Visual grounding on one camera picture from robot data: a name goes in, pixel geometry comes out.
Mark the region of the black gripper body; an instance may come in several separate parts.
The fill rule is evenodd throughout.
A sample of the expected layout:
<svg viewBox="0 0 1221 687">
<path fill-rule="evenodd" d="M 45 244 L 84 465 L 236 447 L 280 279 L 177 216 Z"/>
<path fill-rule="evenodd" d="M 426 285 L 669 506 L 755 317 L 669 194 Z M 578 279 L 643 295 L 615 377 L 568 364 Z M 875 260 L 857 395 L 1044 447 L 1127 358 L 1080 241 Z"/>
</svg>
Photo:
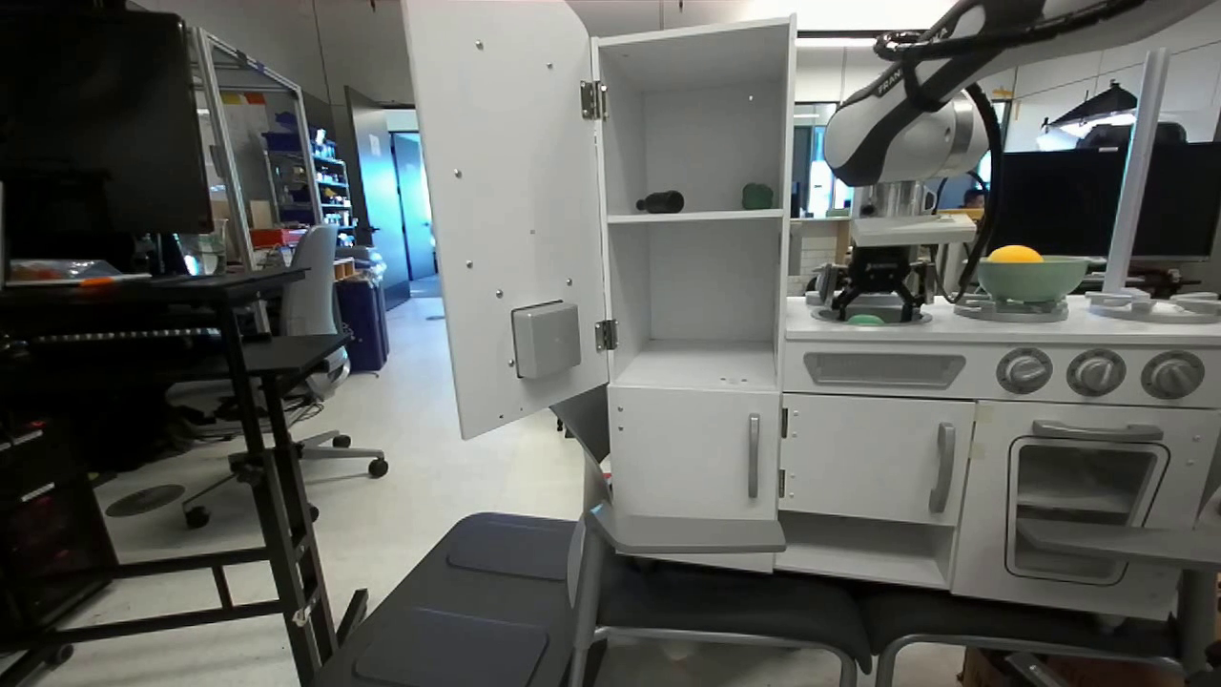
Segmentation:
<svg viewBox="0 0 1221 687">
<path fill-rule="evenodd" d="M 927 297 L 927 272 L 909 250 L 854 250 L 844 281 L 830 295 L 830 317 L 846 322 L 851 303 L 862 295 L 898 295 L 899 317 L 910 322 Z"/>
</svg>

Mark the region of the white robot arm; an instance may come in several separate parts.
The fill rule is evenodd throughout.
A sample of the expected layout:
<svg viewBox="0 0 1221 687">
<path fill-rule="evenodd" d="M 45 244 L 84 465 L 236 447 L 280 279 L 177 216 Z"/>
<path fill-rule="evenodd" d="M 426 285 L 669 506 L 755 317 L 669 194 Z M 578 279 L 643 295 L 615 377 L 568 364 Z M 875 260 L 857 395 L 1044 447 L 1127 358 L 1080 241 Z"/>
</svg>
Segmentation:
<svg viewBox="0 0 1221 687">
<path fill-rule="evenodd" d="M 971 244 L 961 281 L 982 267 L 993 230 L 1003 225 L 1003 206 L 993 202 L 982 222 L 968 222 L 909 202 L 909 190 L 1003 153 L 998 120 L 984 97 L 987 76 L 1142 42 L 1209 4 L 952 0 L 923 29 L 877 34 L 875 52 L 884 69 L 828 120 L 830 177 L 854 190 L 877 190 L 877 211 L 851 222 L 851 260 L 828 297 L 830 317 L 846 322 L 862 295 L 898 295 L 899 317 L 910 322 L 927 297 L 927 279 L 917 272 L 927 230 L 938 230 L 942 244 Z"/>
</svg>

